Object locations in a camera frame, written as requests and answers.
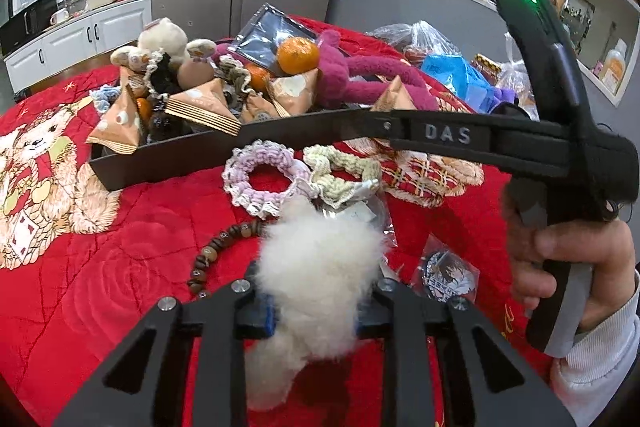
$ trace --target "white fluffy toy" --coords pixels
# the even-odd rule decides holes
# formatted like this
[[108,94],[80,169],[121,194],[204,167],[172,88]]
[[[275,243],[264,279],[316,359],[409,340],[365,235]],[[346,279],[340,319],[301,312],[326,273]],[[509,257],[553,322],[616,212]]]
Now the white fluffy toy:
[[384,235],[356,218],[325,218],[302,196],[282,205],[258,260],[257,284],[273,296],[278,324],[245,356],[250,409],[284,402],[308,361],[353,349],[357,305],[369,294],[385,250]]
[[167,53],[170,65],[177,70],[188,58],[209,57],[216,51],[216,43],[209,39],[188,42],[187,34],[167,17],[145,26],[137,46],[123,46],[111,54],[111,64],[132,71],[146,71],[152,52]]

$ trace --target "bottle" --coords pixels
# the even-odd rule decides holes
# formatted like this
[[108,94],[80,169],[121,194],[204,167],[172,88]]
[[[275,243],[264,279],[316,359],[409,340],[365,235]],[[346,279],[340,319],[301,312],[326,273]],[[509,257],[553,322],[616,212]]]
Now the bottle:
[[616,44],[615,48],[609,51],[607,58],[604,61],[602,71],[600,71],[600,80],[602,80],[602,83],[607,86],[607,89],[609,89],[613,94],[618,92],[618,88],[622,82],[622,77],[625,74],[625,54],[626,42],[622,39],[618,39],[618,44]]

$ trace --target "pink crochet scrunchie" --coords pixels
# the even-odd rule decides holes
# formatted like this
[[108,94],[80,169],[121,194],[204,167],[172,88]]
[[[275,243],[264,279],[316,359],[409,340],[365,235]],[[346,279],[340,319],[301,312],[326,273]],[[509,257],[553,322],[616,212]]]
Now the pink crochet scrunchie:
[[[249,173],[263,164],[275,167],[289,178],[289,188],[284,192],[255,190],[249,182]],[[282,202],[295,194],[309,199],[318,197],[318,188],[309,184],[309,167],[293,158],[293,149],[268,140],[256,140],[243,149],[234,149],[233,156],[226,161],[222,179],[225,192],[231,194],[231,203],[261,219],[278,217]]]

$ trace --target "bead bracelet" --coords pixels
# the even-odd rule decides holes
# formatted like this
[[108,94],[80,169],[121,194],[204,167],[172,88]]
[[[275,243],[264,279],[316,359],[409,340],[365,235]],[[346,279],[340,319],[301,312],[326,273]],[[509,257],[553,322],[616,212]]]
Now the bead bracelet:
[[211,292],[206,290],[204,286],[207,283],[207,271],[209,267],[215,263],[218,255],[225,248],[233,245],[237,239],[246,239],[247,237],[258,237],[262,234],[263,223],[260,219],[246,221],[239,225],[231,225],[228,229],[220,232],[216,237],[209,241],[209,244],[200,250],[193,263],[191,278],[187,281],[187,286],[192,295],[198,299],[205,299],[211,296]]

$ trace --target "white sleeve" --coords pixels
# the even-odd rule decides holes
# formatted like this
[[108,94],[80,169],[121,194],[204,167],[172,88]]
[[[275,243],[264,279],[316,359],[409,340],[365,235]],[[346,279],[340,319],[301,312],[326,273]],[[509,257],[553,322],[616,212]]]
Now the white sleeve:
[[636,293],[622,308],[586,334],[565,359],[554,360],[551,388],[574,417],[577,427],[588,427],[625,379],[640,341]]

